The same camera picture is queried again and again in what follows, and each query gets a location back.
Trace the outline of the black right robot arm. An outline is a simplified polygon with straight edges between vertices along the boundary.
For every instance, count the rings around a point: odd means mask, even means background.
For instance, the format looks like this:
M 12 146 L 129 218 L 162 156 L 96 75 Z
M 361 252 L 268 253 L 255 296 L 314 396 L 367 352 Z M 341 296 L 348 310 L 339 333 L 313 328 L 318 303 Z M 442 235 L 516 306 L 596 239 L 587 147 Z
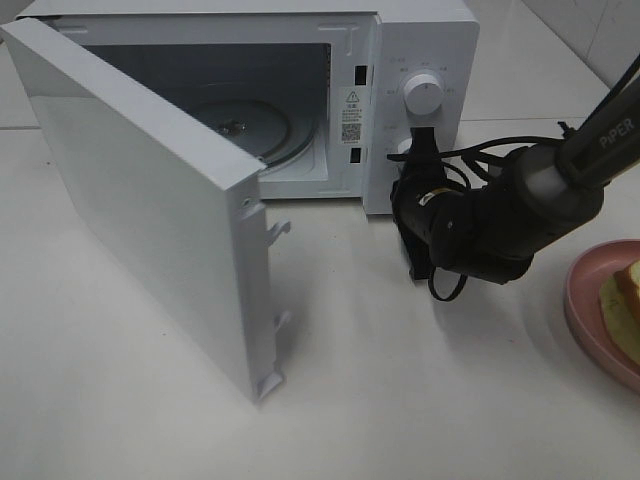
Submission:
M 505 284 L 534 255 L 592 220 L 604 188 L 639 161 L 639 63 L 577 129 L 560 138 L 512 136 L 441 151 L 431 127 L 415 128 L 390 200 L 414 281 L 445 270 Z

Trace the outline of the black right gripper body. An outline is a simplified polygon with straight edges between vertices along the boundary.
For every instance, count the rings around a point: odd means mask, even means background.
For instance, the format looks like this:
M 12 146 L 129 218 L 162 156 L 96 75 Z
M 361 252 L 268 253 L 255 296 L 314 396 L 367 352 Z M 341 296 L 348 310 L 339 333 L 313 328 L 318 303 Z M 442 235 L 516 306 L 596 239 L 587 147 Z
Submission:
M 430 279 L 447 261 L 446 203 L 468 189 L 450 179 L 448 170 L 441 161 L 406 161 L 392 186 L 392 216 L 413 281 Z

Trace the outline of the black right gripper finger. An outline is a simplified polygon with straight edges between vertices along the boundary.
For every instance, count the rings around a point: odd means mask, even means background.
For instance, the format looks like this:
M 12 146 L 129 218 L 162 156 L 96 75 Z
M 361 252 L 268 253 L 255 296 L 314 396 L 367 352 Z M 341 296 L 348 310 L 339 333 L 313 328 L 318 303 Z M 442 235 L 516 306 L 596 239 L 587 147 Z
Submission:
M 416 127 L 411 129 L 409 154 L 413 166 L 424 166 L 440 161 L 434 127 Z

